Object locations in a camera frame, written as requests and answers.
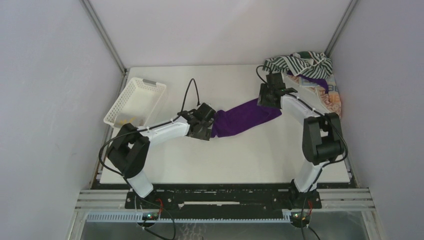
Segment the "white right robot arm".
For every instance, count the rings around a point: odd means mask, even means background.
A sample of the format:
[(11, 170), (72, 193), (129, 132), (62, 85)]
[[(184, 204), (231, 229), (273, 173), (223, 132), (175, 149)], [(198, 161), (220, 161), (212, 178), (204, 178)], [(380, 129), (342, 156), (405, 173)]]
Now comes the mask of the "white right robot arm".
[(316, 189), (324, 168), (342, 162), (348, 156), (340, 117), (335, 112), (321, 113), (302, 100), (295, 88), (286, 86), (278, 72), (269, 72), (263, 79), (257, 104), (276, 108), (302, 125), (304, 163), (292, 181), (295, 191), (289, 194), (289, 203), (302, 208), (309, 201), (308, 193)]

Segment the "purple towel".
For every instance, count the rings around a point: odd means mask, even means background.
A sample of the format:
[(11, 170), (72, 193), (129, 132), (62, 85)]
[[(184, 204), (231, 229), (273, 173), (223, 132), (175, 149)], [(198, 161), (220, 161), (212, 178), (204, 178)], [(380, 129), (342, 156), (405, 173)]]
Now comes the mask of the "purple towel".
[(281, 115), (280, 109), (260, 106), (257, 98), (252, 99), (229, 110), (217, 111), (210, 136), (212, 138), (232, 137)]

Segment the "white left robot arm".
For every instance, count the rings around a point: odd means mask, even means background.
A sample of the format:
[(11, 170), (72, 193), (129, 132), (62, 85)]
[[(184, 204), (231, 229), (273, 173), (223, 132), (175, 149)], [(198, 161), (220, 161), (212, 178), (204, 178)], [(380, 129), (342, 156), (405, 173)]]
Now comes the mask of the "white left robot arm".
[(180, 137), (208, 141), (216, 111), (207, 103), (183, 110), (168, 121), (153, 126), (124, 124), (106, 146), (105, 156), (137, 195), (137, 202), (149, 209), (156, 203), (154, 187), (144, 172), (149, 148)]

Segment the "white plastic basket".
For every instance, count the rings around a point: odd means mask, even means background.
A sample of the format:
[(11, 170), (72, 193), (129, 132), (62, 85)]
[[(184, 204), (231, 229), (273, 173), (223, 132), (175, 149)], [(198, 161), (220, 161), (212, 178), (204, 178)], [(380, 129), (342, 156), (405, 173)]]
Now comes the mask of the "white plastic basket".
[(114, 104), (103, 118), (103, 122), (119, 129), (117, 116), (136, 117), (131, 123), (135, 127), (151, 126), (168, 98), (167, 86), (163, 83), (139, 77), (131, 78)]

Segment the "yellow grey patterned towel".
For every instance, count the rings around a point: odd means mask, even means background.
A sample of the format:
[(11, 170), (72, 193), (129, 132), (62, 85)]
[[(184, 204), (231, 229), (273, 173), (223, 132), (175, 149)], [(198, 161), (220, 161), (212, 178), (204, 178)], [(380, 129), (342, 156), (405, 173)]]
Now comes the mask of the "yellow grey patterned towel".
[(116, 123), (119, 124), (119, 125), (125, 125), (125, 124), (128, 124), (128, 123), (133, 123), (136, 120), (137, 120), (136, 117), (127, 116), (127, 115), (119, 115), (115, 119)]

